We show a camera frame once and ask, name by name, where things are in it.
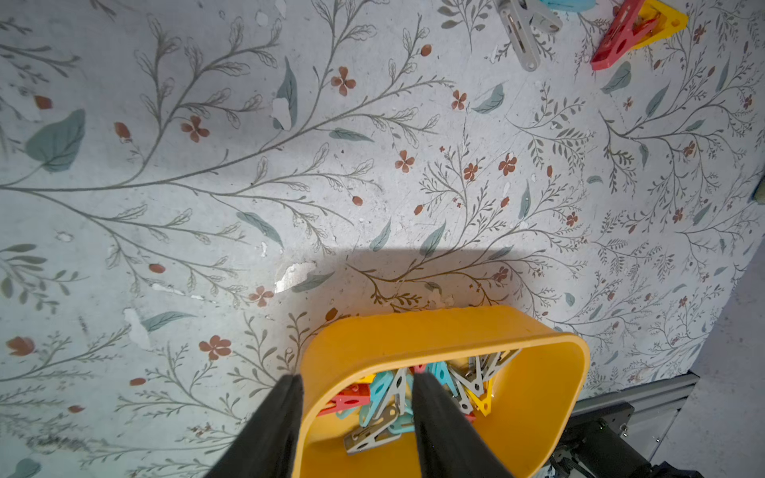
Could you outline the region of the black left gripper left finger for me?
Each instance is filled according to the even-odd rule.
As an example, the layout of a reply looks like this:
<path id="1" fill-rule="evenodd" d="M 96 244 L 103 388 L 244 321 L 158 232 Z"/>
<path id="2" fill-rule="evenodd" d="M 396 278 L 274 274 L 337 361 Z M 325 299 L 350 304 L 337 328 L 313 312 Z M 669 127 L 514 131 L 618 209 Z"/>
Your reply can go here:
<path id="1" fill-rule="evenodd" d="M 290 477 L 300 435 L 304 384 L 285 374 L 242 428 L 208 477 Z"/>

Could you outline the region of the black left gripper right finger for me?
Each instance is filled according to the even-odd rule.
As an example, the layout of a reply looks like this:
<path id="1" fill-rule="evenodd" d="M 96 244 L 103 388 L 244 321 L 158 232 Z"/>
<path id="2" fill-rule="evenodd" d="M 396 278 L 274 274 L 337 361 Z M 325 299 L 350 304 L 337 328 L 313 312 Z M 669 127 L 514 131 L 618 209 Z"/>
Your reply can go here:
<path id="1" fill-rule="evenodd" d="M 412 409 L 422 476 L 511 475 L 432 374 L 414 378 Z"/>

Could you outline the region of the yellow clothespin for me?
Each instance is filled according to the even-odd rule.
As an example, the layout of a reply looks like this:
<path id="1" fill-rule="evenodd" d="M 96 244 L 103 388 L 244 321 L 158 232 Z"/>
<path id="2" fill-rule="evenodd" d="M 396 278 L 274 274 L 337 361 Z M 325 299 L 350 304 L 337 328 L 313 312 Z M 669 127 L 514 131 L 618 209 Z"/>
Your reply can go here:
<path id="1" fill-rule="evenodd" d="M 633 50 L 639 50 L 661 40 L 669 39 L 676 33 L 683 31 L 689 23 L 687 14 L 657 0 L 645 0 L 641 10 L 639 10 L 639 18 L 643 22 L 653 19 L 657 19 L 659 22 L 645 38 L 633 47 Z"/>
<path id="2" fill-rule="evenodd" d="M 494 382 L 495 380 L 492 378 L 489 382 L 484 384 L 484 394 L 482 394 L 482 396 L 477 396 L 471 390 L 467 390 L 468 397 L 474 408 L 484 416 L 489 416 L 492 412 Z"/>

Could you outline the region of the yellow plastic storage tray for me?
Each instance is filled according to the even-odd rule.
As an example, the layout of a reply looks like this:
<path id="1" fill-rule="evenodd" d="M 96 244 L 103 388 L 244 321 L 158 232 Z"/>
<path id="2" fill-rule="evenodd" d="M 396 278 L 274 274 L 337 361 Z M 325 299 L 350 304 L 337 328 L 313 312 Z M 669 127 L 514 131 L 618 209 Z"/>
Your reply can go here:
<path id="1" fill-rule="evenodd" d="M 433 374 L 516 477 L 548 460 L 590 366 L 573 334 L 509 306 L 346 318 L 312 340 L 300 373 L 298 477 L 416 477 L 406 419 L 417 368 Z"/>

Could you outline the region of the grey clothespin by pillow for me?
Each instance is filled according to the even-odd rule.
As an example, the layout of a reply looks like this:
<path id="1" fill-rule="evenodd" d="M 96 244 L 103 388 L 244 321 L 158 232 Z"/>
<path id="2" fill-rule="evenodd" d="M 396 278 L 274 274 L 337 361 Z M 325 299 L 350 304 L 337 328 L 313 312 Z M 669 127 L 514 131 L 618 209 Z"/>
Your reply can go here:
<path id="1" fill-rule="evenodd" d="M 471 390 L 477 396 L 484 394 L 484 384 L 504 370 L 512 360 L 515 360 L 522 350 L 510 350 L 497 352 L 486 356 L 475 356 L 468 361 L 466 372 L 459 368 L 449 367 L 453 380 L 467 390 Z"/>

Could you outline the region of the red clothespin near tray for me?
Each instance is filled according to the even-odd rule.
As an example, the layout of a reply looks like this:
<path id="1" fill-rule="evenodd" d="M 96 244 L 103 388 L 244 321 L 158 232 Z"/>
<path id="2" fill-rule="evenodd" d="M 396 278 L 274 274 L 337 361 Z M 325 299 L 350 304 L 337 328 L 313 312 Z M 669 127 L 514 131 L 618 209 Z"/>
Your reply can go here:
<path id="1" fill-rule="evenodd" d="M 318 413 L 323 416 L 341 413 L 371 403 L 371 391 L 368 384 L 351 384 L 331 398 Z"/>

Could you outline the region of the grey clothespin pile left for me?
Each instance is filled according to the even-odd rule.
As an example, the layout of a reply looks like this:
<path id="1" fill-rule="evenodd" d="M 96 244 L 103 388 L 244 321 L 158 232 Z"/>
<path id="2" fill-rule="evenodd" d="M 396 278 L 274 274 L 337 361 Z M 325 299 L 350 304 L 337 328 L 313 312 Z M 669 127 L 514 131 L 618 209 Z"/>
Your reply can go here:
<path id="1" fill-rule="evenodd" d="M 497 12 L 521 67 L 527 72 L 536 71 L 541 57 L 534 32 L 554 35 L 562 28 L 561 19 L 538 0 L 499 1 Z"/>

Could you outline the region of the red clothespin in pile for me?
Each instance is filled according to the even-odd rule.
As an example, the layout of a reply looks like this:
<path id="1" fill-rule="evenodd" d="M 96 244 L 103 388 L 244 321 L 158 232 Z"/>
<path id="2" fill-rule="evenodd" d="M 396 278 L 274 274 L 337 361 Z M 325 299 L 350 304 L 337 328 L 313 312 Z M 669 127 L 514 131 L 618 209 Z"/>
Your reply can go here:
<path id="1" fill-rule="evenodd" d="M 628 53 L 659 25 L 659 17 L 647 20 L 641 18 L 639 12 L 641 12 L 643 4 L 645 4 L 645 0 L 627 0 L 623 3 L 591 60 L 594 71 L 603 71 L 613 67 L 625 53 Z"/>

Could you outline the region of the teal clothespin in pile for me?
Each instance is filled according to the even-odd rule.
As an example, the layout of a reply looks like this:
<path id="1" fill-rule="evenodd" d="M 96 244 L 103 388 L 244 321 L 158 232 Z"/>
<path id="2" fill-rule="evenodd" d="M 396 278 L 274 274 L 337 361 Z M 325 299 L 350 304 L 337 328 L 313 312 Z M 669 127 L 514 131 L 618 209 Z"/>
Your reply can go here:
<path id="1" fill-rule="evenodd" d="M 596 7 L 596 0 L 542 0 L 548 8 L 554 11 L 582 13 Z"/>

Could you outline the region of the yellow clothespin in pile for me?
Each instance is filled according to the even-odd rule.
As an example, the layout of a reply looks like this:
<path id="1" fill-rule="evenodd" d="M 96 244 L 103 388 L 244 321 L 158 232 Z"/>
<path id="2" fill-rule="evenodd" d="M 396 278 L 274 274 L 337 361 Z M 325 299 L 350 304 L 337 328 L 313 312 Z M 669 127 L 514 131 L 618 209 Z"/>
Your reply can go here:
<path id="1" fill-rule="evenodd" d="M 676 33 L 683 31 L 689 23 L 687 14 L 657 0 L 645 0 L 641 10 L 639 10 L 639 18 L 643 22 L 653 19 L 657 19 L 659 22 L 645 38 L 633 47 L 633 50 L 639 50 L 661 40 L 669 39 Z"/>

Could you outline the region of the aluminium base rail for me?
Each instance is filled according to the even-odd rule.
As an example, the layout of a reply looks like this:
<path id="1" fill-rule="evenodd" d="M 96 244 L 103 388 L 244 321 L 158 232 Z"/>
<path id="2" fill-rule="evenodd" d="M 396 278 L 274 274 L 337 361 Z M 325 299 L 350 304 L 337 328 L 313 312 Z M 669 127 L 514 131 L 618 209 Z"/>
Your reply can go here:
<path id="1" fill-rule="evenodd" d="M 655 461 L 655 454 L 690 398 L 699 376 L 581 400 L 538 477 L 699 477 L 695 470 Z"/>

